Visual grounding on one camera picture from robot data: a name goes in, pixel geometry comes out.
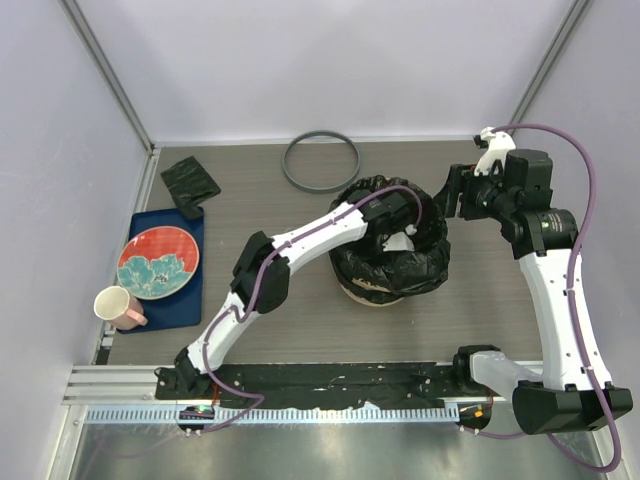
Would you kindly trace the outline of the yellow capybara trash bin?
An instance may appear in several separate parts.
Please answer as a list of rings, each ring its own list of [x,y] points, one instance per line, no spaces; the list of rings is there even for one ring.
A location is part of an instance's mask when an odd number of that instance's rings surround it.
[[[362,279],[354,279],[352,282],[341,284],[341,288],[349,298],[369,307],[387,307],[403,300],[402,296]]]

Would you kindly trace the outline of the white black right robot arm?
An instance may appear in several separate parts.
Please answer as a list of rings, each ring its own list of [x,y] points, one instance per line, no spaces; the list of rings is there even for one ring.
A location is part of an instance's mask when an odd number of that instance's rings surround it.
[[[613,417],[633,407],[631,392],[614,386],[595,341],[573,258],[578,226],[573,214],[552,207],[553,162],[539,150],[492,154],[486,164],[451,166],[436,196],[446,217],[491,218],[501,226],[533,300],[543,370],[508,359],[492,345],[465,346],[454,357],[451,380],[465,395],[486,387],[510,401],[528,435],[595,431],[603,409]]]

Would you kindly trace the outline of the black trash bag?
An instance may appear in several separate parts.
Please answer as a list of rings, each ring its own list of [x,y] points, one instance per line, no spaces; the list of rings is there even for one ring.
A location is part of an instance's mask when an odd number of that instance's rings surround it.
[[[359,190],[372,193],[399,185],[413,190],[422,204],[421,220],[412,237],[415,250],[383,252],[382,244],[390,237],[388,234],[341,245],[329,252],[340,284],[362,279],[406,298],[429,293],[448,279],[451,244],[446,220],[433,197],[416,184],[400,177],[364,177],[343,190],[330,208],[335,209]]]

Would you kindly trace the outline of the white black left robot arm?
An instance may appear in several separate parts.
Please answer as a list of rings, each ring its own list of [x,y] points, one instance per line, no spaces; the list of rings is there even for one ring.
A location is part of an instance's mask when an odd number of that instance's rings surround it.
[[[373,193],[359,190],[324,216],[288,233],[254,233],[233,269],[224,303],[204,332],[174,360],[166,382],[179,395],[205,397],[213,372],[242,333],[259,316],[287,299],[291,277],[329,251],[381,234],[417,228],[423,206],[412,189],[396,185]]]

